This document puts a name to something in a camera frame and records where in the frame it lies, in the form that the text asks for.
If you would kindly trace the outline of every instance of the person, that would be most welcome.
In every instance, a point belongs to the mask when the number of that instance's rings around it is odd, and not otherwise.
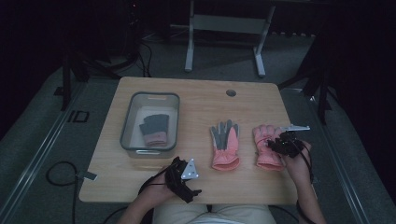
[[[309,160],[307,150],[311,145],[304,142],[306,148],[302,151]],[[314,223],[326,223],[321,212],[316,194],[311,185],[310,172],[301,155],[295,158],[282,156],[286,168],[297,189],[298,202],[305,217]],[[207,212],[205,204],[164,204],[175,197],[166,185],[164,174],[151,181],[133,202],[131,202],[119,219],[118,224],[139,224],[143,216],[152,208],[154,209],[153,223],[276,223],[268,209],[263,204],[213,205],[212,211]],[[309,223],[306,218],[299,215],[300,223]]]

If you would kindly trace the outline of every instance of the glove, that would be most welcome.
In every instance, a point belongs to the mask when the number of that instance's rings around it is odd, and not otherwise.
[[[258,150],[259,157],[257,166],[265,170],[282,171],[285,167],[279,154],[268,147],[268,140],[275,141],[282,131],[273,125],[260,125],[253,129],[254,141]]]
[[[147,147],[166,147],[169,116],[165,114],[151,115],[140,124]]]
[[[211,127],[210,132],[214,151],[212,167],[220,171],[235,169],[240,162],[236,155],[239,126],[229,119],[225,124],[221,122],[218,128]]]

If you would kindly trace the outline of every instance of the pink glove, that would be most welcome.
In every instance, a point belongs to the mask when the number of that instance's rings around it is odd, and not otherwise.
[[[224,124],[221,122],[216,129],[210,129],[213,137],[214,157],[212,167],[220,171],[229,171],[239,165],[239,158],[236,155],[238,150],[239,126],[233,125],[229,119]]]
[[[254,142],[259,153],[257,166],[265,170],[282,171],[285,167],[280,156],[268,147],[268,140],[275,141],[282,131],[273,125],[260,125],[253,129]]]

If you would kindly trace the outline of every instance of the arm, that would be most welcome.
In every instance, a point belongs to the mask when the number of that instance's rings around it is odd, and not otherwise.
[[[143,216],[155,206],[164,203],[175,196],[168,187],[166,187],[165,175],[159,175],[151,181],[135,199],[131,202],[118,221],[118,224],[139,224]]]
[[[306,142],[304,142],[304,144],[306,149],[303,150],[303,154],[309,160],[307,150],[311,149],[311,145]],[[301,155],[298,155],[295,158],[282,156],[282,159],[285,161],[289,175],[297,188],[299,205],[304,214],[315,223],[326,223],[326,220],[320,210],[316,194],[312,188],[309,170],[303,157]],[[300,223],[306,223],[301,216],[299,216],[299,220]]]

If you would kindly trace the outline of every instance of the gray storage bin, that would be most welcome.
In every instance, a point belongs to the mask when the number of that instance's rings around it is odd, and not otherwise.
[[[132,96],[122,129],[120,144],[132,158],[171,158],[177,144],[177,124],[180,98],[172,92],[140,91]],[[165,147],[147,147],[139,125],[151,115],[169,116]]]

